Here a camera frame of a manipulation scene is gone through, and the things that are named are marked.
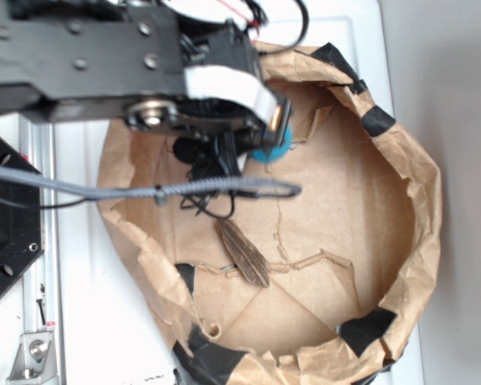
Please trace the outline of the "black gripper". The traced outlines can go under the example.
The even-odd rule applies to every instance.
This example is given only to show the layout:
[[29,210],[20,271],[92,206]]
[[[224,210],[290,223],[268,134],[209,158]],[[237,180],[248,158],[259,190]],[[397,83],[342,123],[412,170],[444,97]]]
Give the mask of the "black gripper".
[[180,20],[185,92],[132,104],[126,124],[228,152],[271,152],[285,140],[290,102],[261,76],[259,53],[233,22]]

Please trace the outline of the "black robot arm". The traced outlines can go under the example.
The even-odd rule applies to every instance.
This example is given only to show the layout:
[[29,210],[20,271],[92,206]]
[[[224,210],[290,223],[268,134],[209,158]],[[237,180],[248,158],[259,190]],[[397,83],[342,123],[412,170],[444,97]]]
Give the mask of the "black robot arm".
[[160,1],[0,1],[0,115],[121,119],[142,132],[243,149],[282,144],[289,103],[235,22]]

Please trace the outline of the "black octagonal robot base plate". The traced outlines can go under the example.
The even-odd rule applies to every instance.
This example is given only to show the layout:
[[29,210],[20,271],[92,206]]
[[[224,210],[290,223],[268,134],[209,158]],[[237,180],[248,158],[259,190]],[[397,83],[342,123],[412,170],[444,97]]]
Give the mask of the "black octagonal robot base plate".
[[[0,166],[38,173],[1,137]],[[0,300],[42,252],[41,214],[0,203]]]

